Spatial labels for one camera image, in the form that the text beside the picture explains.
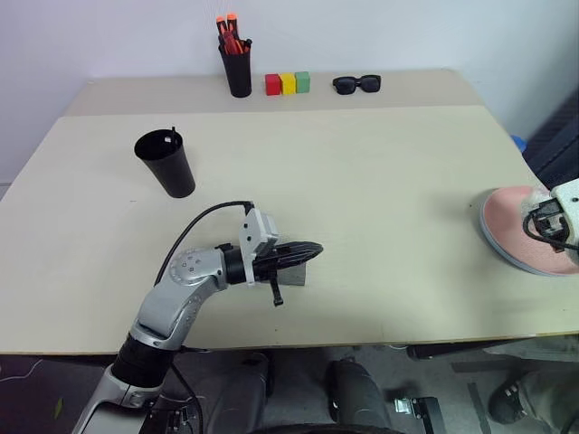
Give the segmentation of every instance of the red block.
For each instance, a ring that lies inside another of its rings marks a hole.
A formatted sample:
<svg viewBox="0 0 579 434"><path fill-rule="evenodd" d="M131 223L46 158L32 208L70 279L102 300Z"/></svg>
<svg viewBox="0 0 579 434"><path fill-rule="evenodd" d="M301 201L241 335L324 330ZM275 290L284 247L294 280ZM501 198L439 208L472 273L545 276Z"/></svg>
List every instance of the red block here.
<svg viewBox="0 0 579 434"><path fill-rule="evenodd" d="M278 74L265 74L265 94L281 94L281 78Z"/></svg>

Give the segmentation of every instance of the black sunglasses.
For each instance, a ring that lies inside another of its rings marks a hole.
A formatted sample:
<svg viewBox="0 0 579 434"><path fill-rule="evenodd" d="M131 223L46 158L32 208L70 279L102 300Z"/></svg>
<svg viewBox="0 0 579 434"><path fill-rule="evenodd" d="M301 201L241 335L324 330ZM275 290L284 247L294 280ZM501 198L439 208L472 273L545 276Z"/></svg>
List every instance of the black sunglasses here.
<svg viewBox="0 0 579 434"><path fill-rule="evenodd" d="M380 90L381 81L379 75L363 75L359 79L356 77L338 77L332 81L332 85L340 95L349 95L354 93L358 86L364 92L377 92Z"/></svg>

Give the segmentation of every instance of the beige tabletop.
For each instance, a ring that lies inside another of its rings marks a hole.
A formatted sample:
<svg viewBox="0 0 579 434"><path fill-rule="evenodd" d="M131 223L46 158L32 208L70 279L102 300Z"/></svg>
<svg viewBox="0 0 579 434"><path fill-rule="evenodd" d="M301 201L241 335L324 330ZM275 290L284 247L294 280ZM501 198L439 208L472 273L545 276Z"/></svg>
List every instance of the beige tabletop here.
<svg viewBox="0 0 579 434"><path fill-rule="evenodd" d="M513 268L479 235L490 189L537 184L452 71L383 73L377 94L233 99L221 77L89 84L0 201L1 353L119 349L161 261L200 211L253 200L284 241L316 241L305 287L211 297L186 344L425 343L579 330L577 278ZM133 154L176 126L197 188L165 194ZM183 248L236 240L239 210Z"/></svg>

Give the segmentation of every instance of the black cup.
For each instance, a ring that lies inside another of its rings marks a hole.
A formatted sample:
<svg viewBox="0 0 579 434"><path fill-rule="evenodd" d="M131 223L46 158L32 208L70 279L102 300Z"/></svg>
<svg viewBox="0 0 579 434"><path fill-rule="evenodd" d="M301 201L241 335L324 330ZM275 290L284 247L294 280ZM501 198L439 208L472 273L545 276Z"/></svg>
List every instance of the black cup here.
<svg viewBox="0 0 579 434"><path fill-rule="evenodd" d="M153 172L169 196L186 197L195 189L183 138L175 128L145 134L135 144L135 155Z"/></svg>
<svg viewBox="0 0 579 434"><path fill-rule="evenodd" d="M251 50L243 54L225 54L219 46L219 53L223 59L229 91L236 98L245 98L252 93L252 68L250 65Z"/></svg>

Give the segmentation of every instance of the green block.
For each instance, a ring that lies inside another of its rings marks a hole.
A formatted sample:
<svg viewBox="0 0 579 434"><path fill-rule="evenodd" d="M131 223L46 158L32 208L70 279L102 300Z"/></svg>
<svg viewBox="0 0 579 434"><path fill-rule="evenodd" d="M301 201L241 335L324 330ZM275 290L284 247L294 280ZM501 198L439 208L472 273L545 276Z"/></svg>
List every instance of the green block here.
<svg viewBox="0 0 579 434"><path fill-rule="evenodd" d="M297 93L309 92L309 72L296 72Z"/></svg>

